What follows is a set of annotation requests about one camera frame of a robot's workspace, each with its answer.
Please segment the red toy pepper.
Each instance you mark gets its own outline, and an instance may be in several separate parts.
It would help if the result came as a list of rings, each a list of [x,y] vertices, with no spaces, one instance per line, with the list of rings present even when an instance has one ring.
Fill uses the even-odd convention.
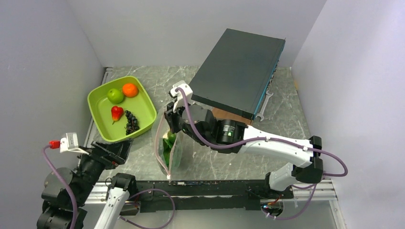
[[[111,118],[113,120],[112,124],[119,121],[124,114],[124,109],[122,107],[113,106],[111,108]]]

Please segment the white green toy bok choy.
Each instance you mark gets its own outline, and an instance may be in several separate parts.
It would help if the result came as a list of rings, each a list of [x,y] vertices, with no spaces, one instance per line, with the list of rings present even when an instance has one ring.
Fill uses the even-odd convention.
[[[170,131],[164,134],[162,138],[163,161],[167,167],[172,164],[172,169],[177,169],[180,166],[182,157],[181,140],[176,140],[176,138],[176,134]]]

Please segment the clear pink zip top bag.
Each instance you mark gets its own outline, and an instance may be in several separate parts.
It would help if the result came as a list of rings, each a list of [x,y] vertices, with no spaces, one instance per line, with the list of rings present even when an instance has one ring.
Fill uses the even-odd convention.
[[[179,170],[183,153],[183,133],[171,132],[164,117],[165,108],[157,113],[151,129],[153,155],[166,179],[173,181]]]

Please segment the orange toy fruit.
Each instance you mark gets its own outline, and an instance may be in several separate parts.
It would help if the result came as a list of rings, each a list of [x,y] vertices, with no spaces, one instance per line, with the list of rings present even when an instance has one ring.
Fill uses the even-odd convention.
[[[138,87],[133,83],[126,83],[122,86],[122,93],[125,97],[132,98],[138,95]]]

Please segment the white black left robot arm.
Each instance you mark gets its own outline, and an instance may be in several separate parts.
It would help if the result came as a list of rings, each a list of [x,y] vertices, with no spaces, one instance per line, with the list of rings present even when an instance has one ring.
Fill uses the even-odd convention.
[[[36,227],[39,229],[81,229],[87,211],[85,205],[104,170],[123,165],[129,155],[132,140],[105,144],[92,142],[91,147],[80,146],[78,166],[56,168],[46,149],[63,149],[62,141],[51,141],[42,149],[42,155],[52,170],[44,181],[43,206]],[[127,200],[132,200],[138,188],[134,175],[117,173],[111,179],[106,194],[106,205],[96,223],[97,229],[114,227]]]

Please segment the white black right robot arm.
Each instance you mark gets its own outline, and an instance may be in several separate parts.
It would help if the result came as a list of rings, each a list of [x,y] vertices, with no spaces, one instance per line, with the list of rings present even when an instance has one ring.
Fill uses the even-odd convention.
[[[218,120],[210,110],[197,104],[175,108],[170,102],[163,115],[172,133],[183,132],[219,153],[249,153],[286,160],[286,165],[266,178],[263,192],[269,198],[296,182],[316,184],[323,179],[323,161],[313,148],[313,139],[286,138],[236,120]]]

